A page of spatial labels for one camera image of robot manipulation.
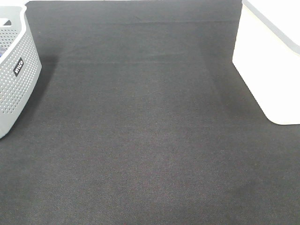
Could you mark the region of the black fabric table mat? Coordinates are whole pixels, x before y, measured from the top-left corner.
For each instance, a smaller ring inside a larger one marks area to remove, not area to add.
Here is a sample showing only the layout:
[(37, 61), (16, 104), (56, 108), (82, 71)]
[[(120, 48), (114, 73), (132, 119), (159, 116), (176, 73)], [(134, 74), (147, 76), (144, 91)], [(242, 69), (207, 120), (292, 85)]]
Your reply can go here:
[(232, 64), (239, 0), (34, 1), (35, 89), (0, 141), (3, 225), (297, 225), (300, 127)]

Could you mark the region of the white plastic storage bin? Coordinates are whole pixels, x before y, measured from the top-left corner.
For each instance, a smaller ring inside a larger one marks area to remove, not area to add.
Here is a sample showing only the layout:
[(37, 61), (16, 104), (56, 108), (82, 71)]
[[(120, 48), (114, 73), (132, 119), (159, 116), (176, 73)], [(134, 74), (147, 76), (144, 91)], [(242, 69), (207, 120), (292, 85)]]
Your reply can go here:
[(299, 124), (299, 1), (244, 0), (232, 62), (267, 119)]

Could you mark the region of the grey perforated laundry basket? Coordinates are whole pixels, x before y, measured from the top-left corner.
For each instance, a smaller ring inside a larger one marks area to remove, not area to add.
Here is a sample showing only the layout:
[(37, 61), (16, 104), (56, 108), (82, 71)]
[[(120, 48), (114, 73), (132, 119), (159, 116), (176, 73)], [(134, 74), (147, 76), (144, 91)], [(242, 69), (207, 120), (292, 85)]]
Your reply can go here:
[(42, 65), (26, 17), (24, 4), (0, 4), (0, 136), (12, 128), (27, 104)]

